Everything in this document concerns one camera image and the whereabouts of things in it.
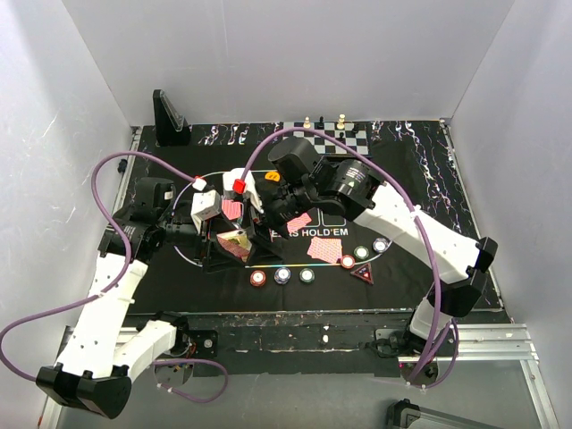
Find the red chips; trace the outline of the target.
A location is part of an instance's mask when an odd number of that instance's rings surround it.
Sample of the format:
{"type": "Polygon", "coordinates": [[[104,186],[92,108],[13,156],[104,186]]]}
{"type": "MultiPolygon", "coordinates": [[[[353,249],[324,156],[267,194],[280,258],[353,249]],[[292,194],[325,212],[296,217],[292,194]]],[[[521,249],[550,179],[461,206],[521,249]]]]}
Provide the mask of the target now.
{"type": "Polygon", "coordinates": [[[340,265],[344,268],[344,269],[351,269],[355,266],[355,259],[353,256],[351,255],[343,255],[340,259],[340,265]]]}

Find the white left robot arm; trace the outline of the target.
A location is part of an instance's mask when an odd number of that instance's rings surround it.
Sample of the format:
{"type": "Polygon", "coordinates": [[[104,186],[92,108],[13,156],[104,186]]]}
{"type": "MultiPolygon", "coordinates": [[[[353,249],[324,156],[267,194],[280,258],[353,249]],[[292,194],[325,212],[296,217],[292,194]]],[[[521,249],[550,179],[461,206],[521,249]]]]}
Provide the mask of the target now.
{"type": "Polygon", "coordinates": [[[163,244],[200,239],[203,211],[220,209],[216,191],[204,187],[191,204],[190,220],[174,223],[176,189],[167,179],[143,178],[136,195],[113,216],[98,248],[96,273],[77,325],[53,366],[35,382],[56,403],[109,419],[125,408],[133,382],[168,355],[173,366],[213,365],[218,335],[197,331],[178,313],[153,315],[122,346],[116,342],[150,258],[163,244]]]}

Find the blue poker chip stack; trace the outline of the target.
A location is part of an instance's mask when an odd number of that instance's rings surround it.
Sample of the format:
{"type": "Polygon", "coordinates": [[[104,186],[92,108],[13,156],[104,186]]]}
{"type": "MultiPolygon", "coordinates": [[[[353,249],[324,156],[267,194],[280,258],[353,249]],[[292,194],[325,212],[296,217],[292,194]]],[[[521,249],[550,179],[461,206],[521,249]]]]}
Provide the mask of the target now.
{"type": "Polygon", "coordinates": [[[291,271],[288,267],[280,267],[274,273],[274,281],[279,285],[285,285],[290,281],[291,271]]]}

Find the green poker chip stack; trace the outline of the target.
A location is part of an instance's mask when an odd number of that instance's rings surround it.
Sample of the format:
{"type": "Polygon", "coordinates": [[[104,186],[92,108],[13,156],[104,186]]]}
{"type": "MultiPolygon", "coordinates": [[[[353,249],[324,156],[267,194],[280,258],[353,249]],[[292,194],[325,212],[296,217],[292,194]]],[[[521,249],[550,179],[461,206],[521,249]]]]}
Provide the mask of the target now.
{"type": "Polygon", "coordinates": [[[315,280],[315,273],[310,268],[304,268],[299,273],[299,279],[306,284],[312,283],[315,280]]]}

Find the black triangular all-in marker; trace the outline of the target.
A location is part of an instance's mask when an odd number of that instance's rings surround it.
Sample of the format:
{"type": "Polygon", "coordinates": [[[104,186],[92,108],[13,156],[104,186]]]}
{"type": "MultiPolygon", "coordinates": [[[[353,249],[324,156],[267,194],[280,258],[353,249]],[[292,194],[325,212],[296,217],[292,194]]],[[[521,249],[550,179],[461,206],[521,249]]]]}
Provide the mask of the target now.
{"type": "Polygon", "coordinates": [[[356,267],[350,274],[359,280],[366,282],[370,285],[374,283],[373,280],[373,272],[372,266],[370,263],[363,264],[361,266],[356,267]]]}

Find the red playing card box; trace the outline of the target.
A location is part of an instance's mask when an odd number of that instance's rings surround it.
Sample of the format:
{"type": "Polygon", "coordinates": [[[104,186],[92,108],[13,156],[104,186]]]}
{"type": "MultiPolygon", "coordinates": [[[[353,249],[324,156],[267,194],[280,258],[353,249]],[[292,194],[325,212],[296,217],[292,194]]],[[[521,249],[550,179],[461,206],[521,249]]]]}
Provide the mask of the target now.
{"type": "Polygon", "coordinates": [[[237,257],[243,263],[247,263],[252,251],[252,243],[245,230],[238,229],[222,232],[216,238],[225,251],[237,257]]]}

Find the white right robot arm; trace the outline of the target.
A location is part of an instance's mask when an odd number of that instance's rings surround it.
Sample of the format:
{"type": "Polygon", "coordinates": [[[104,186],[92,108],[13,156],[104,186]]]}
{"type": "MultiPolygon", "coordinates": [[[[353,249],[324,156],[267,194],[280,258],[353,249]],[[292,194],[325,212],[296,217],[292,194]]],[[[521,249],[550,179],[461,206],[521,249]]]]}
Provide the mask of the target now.
{"type": "Polygon", "coordinates": [[[343,156],[321,155],[301,137],[277,143],[268,159],[278,175],[275,181],[254,178],[253,157],[223,175],[224,191],[243,196],[263,228],[289,238],[288,224],[318,208],[380,234],[432,269],[433,286],[404,333],[411,353],[428,353],[437,332],[468,314],[482,296],[497,243],[471,239],[439,223],[372,161],[351,149],[343,156]]]}

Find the red poker chip stack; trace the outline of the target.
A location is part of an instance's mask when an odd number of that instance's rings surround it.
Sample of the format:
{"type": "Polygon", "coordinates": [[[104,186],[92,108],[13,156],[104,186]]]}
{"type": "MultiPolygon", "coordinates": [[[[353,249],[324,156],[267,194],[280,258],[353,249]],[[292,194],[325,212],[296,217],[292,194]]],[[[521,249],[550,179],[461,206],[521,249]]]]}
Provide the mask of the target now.
{"type": "Polygon", "coordinates": [[[264,271],[255,270],[251,273],[249,278],[250,284],[254,287],[262,287],[266,282],[266,275],[264,271]]]}

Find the dealt red-backed playing card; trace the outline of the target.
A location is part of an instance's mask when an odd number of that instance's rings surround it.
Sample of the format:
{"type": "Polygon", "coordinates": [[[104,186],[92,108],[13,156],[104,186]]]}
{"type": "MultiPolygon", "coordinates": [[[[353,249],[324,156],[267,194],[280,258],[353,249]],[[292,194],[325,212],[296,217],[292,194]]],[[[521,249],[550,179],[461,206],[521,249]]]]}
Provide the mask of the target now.
{"type": "Polygon", "coordinates": [[[328,241],[327,252],[328,262],[330,264],[337,264],[342,257],[342,243],[341,240],[331,239],[328,241]]]}

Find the yellow big blind button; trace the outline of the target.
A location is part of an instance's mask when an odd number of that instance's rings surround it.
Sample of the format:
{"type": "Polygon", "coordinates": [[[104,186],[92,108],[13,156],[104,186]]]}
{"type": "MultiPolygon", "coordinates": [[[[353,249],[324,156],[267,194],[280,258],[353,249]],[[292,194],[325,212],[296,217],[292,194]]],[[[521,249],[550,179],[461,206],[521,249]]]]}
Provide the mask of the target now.
{"type": "Polygon", "coordinates": [[[281,175],[276,171],[270,171],[265,174],[265,179],[267,181],[279,182],[281,180],[281,175]]]}

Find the green chips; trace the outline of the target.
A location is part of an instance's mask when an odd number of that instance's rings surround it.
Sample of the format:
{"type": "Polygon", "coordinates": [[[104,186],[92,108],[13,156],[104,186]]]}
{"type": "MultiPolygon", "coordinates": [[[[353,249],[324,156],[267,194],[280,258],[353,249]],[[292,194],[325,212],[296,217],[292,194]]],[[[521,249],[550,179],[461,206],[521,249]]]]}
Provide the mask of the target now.
{"type": "Polygon", "coordinates": [[[354,249],[354,256],[359,260],[367,260],[369,258],[369,250],[365,246],[357,246],[354,249]]]}

